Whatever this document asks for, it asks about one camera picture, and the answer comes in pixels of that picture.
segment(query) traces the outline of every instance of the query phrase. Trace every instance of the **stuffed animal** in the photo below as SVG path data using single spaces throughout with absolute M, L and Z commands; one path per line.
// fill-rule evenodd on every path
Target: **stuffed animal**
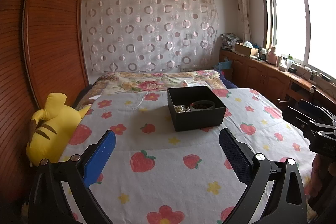
M 35 112 L 31 118 L 26 153 L 35 166 L 44 158 L 52 163 L 58 162 L 73 132 L 90 108 L 88 105 L 77 111 L 64 105 L 66 99 L 62 93 L 50 93 L 44 109 Z

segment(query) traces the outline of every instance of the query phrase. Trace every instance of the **floral blanket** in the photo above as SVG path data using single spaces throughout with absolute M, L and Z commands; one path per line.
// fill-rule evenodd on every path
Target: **floral blanket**
M 284 162 L 295 159 L 302 181 L 310 178 L 315 153 L 302 132 L 255 90 L 214 89 L 226 105 L 220 126 L 175 132 L 166 91 L 98 98 L 73 134 L 60 161 L 82 154 L 107 129 L 117 142 L 90 190 L 114 224 L 219 224 L 230 214 L 246 185 L 239 182 L 218 136 L 228 127 L 253 153 Z M 68 185 L 64 192 L 75 219 L 85 223 Z M 268 184 L 251 222 L 268 201 Z
M 145 91 L 164 91 L 185 81 L 188 85 L 208 85 L 212 89 L 225 89 L 214 70 L 198 70 L 181 73 L 132 73 L 112 72 L 98 78 L 92 89 L 80 100 L 77 110 L 92 104 L 96 95 L 111 95 L 115 93 L 135 93 Z

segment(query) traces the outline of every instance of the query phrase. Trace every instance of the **silver bolt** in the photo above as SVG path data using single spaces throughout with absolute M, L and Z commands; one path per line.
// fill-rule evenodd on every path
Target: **silver bolt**
M 40 161 L 40 165 L 46 165 L 48 163 L 48 159 L 42 159 Z
M 75 154 L 75 155 L 73 155 L 73 156 L 71 157 L 71 160 L 72 160 L 72 161 L 79 161 L 80 158 L 81 158 L 80 155 Z
M 256 154 L 255 157 L 257 158 L 257 160 L 264 160 L 265 159 L 265 156 L 263 154 Z
M 288 158 L 287 161 L 288 161 L 288 163 L 291 164 L 291 165 L 294 165 L 294 164 L 295 164 L 295 160 L 293 160 L 292 158 Z

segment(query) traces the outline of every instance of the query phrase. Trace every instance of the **open black box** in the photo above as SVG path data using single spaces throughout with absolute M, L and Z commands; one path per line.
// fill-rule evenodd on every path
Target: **open black box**
M 207 86 L 170 88 L 167 91 L 168 107 L 176 132 L 222 124 L 226 106 Z M 189 106 L 193 102 L 200 100 L 210 100 L 214 102 L 215 108 L 179 113 L 175 111 L 174 105 Z

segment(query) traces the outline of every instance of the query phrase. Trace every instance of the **circle pattern curtain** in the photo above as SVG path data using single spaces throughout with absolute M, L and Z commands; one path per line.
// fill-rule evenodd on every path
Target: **circle pattern curtain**
M 218 29 L 214 0 L 84 0 L 91 69 L 204 67 Z

